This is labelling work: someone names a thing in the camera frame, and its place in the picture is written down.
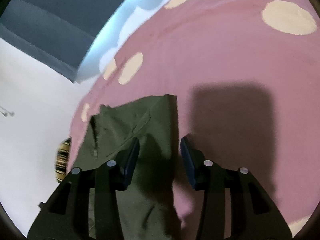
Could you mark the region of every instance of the olive green cloth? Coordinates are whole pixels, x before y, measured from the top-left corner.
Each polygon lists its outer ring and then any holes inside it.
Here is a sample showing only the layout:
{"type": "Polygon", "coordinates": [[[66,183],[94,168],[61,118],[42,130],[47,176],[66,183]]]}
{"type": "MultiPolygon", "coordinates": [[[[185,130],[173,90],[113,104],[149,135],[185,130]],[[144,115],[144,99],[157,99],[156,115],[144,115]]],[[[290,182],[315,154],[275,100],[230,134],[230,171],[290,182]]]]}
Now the olive green cloth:
{"type": "MultiPolygon", "coordinates": [[[[100,107],[92,116],[74,167],[90,170],[127,149],[133,137],[140,153],[132,182],[117,191],[124,239],[178,239],[180,222],[173,207],[173,159],[178,152],[176,98],[151,96],[123,106],[100,107]]],[[[89,200],[90,236],[94,235],[93,198],[89,200]]]]}

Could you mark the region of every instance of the wrinkled cloth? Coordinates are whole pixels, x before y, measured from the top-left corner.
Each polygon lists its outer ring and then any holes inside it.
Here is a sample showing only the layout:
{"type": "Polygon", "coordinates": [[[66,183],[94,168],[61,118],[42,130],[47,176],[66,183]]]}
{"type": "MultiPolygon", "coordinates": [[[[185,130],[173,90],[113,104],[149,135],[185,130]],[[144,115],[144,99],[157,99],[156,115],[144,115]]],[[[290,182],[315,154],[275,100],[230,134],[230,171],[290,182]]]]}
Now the wrinkled cloth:
{"type": "MultiPolygon", "coordinates": [[[[132,182],[117,191],[117,203],[124,239],[177,239],[180,224],[173,207],[173,158],[177,149],[175,97],[146,97],[123,106],[101,105],[91,117],[74,167],[98,168],[127,149],[133,137],[140,141],[140,153],[132,182]]],[[[90,236],[94,236],[94,191],[89,197],[90,236]]]]}

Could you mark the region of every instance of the metal screw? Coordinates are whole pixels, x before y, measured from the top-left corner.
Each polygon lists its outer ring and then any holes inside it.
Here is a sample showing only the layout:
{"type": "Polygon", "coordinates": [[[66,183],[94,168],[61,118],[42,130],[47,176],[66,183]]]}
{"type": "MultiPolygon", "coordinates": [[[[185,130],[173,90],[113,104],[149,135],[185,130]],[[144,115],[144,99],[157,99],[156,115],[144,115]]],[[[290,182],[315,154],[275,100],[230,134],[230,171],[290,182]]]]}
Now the metal screw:
{"type": "Polygon", "coordinates": [[[211,166],[213,165],[213,162],[210,161],[210,160],[205,160],[205,161],[203,162],[203,164],[204,164],[205,166],[207,166],[207,167],[211,167],[211,166]]]}
{"type": "Polygon", "coordinates": [[[79,172],[80,172],[79,168],[73,168],[72,171],[71,171],[71,173],[74,174],[74,175],[78,174],[79,172]]]}
{"type": "Polygon", "coordinates": [[[116,164],[117,164],[116,161],[113,161],[113,160],[107,162],[107,166],[109,167],[116,166],[116,164]]]}
{"type": "Polygon", "coordinates": [[[240,168],[240,172],[242,173],[242,174],[248,174],[248,169],[247,168],[240,168]]]}

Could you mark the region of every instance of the pink fabric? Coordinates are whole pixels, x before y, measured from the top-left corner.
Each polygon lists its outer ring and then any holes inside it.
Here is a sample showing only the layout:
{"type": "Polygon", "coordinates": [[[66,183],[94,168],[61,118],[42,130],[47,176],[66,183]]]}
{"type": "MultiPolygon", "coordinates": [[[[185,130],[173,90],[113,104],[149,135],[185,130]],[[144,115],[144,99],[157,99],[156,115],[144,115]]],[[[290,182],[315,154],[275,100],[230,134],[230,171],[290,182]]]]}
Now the pink fabric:
{"type": "MultiPolygon", "coordinates": [[[[188,0],[160,9],[124,44],[117,70],[100,77],[71,125],[70,169],[89,116],[149,95],[177,95],[180,137],[189,134],[224,168],[247,167],[286,221],[310,215],[320,199],[320,33],[282,33],[261,11],[273,0],[188,0]],[[143,53],[126,85],[125,62],[143,53]]],[[[320,20],[308,0],[294,2],[320,20]]],[[[202,192],[186,182],[181,162],[173,185],[184,239],[195,239],[202,192]]]]}

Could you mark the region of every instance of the striped object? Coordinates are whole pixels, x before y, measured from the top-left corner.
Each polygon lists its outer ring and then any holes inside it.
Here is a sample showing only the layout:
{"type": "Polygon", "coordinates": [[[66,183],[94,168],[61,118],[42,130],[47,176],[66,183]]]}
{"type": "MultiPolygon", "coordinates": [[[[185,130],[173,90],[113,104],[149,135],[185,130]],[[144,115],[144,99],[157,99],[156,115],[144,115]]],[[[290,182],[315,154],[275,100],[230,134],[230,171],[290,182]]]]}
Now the striped object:
{"type": "Polygon", "coordinates": [[[62,182],[66,176],[70,146],[71,138],[68,138],[59,145],[59,148],[57,150],[55,171],[56,178],[59,183],[62,182]]]}

